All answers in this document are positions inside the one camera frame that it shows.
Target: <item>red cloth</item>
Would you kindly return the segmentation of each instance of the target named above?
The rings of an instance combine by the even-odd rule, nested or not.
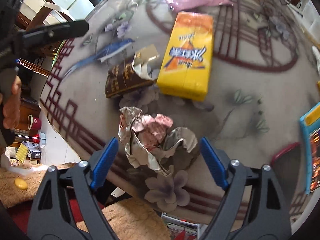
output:
[[[73,198],[69,200],[69,203],[75,222],[77,223],[82,221],[83,218],[80,212],[78,201]],[[99,202],[98,204],[101,209],[104,208],[104,206]],[[27,201],[7,209],[10,217],[24,233],[27,232],[31,206],[32,201]]]

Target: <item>person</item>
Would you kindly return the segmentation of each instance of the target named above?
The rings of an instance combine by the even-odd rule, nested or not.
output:
[[[19,124],[21,86],[21,79],[16,76],[11,88],[12,95],[3,107],[3,127],[6,129],[14,130]],[[0,104],[2,100],[3,95],[0,93]]]

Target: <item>pink pouch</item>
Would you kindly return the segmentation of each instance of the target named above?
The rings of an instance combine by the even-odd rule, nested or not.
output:
[[[230,0],[166,0],[173,11],[180,12],[199,6],[232,5]]]

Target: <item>crumpled wrapper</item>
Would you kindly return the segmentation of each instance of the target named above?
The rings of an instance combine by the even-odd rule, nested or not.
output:
[[[173,165],[167,170],[160,164],[161,160],[174,155],[178,147],[190,153],[198,143],[196,135],[188,128],[177,127],[170,131],[173,121],[162,114],[153,118],[137,107],[123,107],[120,112],[118,135],[134,168],[147,165],[163,176],[170,176]]]

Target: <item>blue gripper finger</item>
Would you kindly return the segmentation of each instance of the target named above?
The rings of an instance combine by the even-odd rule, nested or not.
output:
[[[116,158],[118,149],[118,140],[116,138],[112,138],[101,151],[95,152],[90,158],[89,162],[92,168],[92,182],[90,184],[90,188],[92,190],[95,191],[99,187],[103,186],[108,171]]]
[[[205,137],[201,138],[200,152],[209,168],[214,182],[226,191],[229,187],[227,181],[227,165],[230,162],[227,154],[222,150],[212,147]]]

